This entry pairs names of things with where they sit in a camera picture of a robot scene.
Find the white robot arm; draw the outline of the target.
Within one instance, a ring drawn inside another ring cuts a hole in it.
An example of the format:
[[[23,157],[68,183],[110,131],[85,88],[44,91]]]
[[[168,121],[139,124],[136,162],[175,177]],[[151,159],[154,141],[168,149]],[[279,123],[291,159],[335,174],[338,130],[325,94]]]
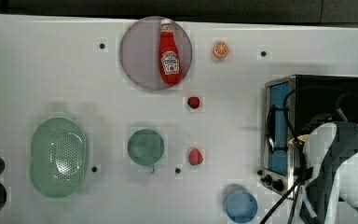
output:
[[[302,224],[335,224],[343,200],[358,212],[358,124],[330,122],[308,137],[304,154],[309,180],[296,205]]]

